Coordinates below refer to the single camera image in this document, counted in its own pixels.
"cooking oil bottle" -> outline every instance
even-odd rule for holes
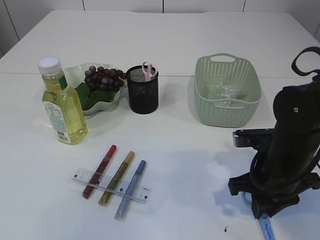
[[[65,144],[80,143],[88,129],[77,91],[68,86],[59,59],[44,58],[38,68],[46,88],[42,102],[55,135]]]

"plastic basket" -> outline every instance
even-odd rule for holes
[[[227,56],[232,62],[213,61]],[[224,98],[218,86],[231,86],[236,98]],[[240,128],[254,115],[261,99],[257,73],[252,64],[236,56],[220,53],[198,59],[194,77],[194,101],[200,121],[206,125]]]

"silver glitter pen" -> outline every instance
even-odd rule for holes
[[[125,195],[132,195],[134,193],[135,187],[137,186],[139,179],[141,178],[141,175],[145,169],[146,166],[146,161],[142,160],[138,166],[138,168],[136,169],[131,182],[129,183],[128,188],[125,191]],[[116,211],[116,214],[114,216],[114,219],[117,221],[123,221],[129,206],[131,199],[127,196],[124,196],[122,198],[122,201],[119,205],[118,210]]]

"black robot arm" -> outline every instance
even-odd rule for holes
[[[248,173],[230,178],[229,190],[231,195],[251,193],[252,212],[257,219],[263,213],[272,217],[297,204],[298,194],[307,189],[320,188],[320,177],[311,173],[320,159],[320,69],[305,73],[297,68],[297,59],[305,52],[320,55],[320,48],[302,51],[292,69],[300,76],[318,75],[309,84],[287,86],[276,95],[274,129],[233,133],[236,147],[252,147],[257,153]]]

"pink scissors handle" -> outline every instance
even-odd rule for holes
[[[154,77],[155,75],[157,75],[157,73],[158,73],[158,68],[157,68],[156,65],[153,65],[153,64],[150,63],[150,62],[144,61],[144,62],[142,63],[142,72],[143,72],[144,75],[145,75],[144,81],[145,81],[145,82],[148,82],[148,81],[151,80],[152,77]]]

